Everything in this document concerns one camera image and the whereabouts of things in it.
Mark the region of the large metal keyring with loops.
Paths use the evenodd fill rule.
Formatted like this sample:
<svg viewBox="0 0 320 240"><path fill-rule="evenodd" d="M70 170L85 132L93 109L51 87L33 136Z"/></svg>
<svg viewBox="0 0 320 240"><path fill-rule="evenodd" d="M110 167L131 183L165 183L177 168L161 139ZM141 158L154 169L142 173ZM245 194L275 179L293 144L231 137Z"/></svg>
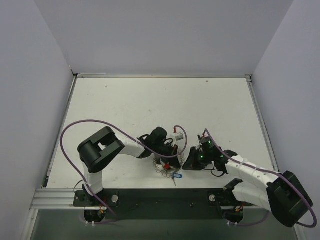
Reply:
<svg viewBox="0 0 320 240"><path fill-rule="evenodd" d="M180 150L178 151L178 153L179 153L179 156L177 157L178 163L180 164L180 167L182 167L183 164L185 163L185 155ZM166 164L158 156L155 156L153 158L152 164L153 164L154 170L158 174L161 174L163 177L166 177L166 178L172 178L174 174L178 174L181 170L181 168L166 166Z"/></svg>

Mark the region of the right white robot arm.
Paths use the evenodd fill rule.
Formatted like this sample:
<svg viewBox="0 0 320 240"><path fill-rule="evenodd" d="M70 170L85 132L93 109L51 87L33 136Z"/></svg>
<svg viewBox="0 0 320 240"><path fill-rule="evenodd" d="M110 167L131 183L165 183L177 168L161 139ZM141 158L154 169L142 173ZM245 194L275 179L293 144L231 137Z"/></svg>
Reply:
<svg viewBox="0 0 320 240"><path fill-rule="evenodd" d="M291 228L313 207L313 202L295 174L259 167L232 150L223 150L209 137L199 136L190 149L183 170L201 171L208 165L234 179L224 188L224 200L248 203L271 212Z"/></svg>

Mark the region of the blue key tag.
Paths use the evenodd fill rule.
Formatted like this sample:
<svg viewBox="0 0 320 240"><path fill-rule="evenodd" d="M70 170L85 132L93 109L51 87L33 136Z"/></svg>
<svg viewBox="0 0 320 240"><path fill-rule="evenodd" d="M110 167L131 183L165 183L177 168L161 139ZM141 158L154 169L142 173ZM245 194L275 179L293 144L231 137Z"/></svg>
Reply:
<svg viewBox="0 0 320 240"><path fill-rule="evenodd" d="M172 179L175 180L175 179L181 179L183 176L180 174L180 173L174 173L172 175Z"/></svg>

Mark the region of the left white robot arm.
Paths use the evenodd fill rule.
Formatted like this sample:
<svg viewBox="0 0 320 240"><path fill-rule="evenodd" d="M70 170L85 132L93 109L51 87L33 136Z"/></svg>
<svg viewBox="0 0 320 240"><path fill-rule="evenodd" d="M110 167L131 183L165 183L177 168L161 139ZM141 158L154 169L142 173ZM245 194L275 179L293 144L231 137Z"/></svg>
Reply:
<svg viewBox="0 0 320 240"><path fill-rule="evenodd" d="M116 134L110 127L102 128L77 148L84 168L84 199L92 206L101 203L103 170L118 155L145 159L155 152L157 165L161 165L164 170L179 170L179 158L171 156L181 152L178 142L183 139L182 133L169 135L162 127L157 127L151 134L144 134L136 140Z"/></svg>

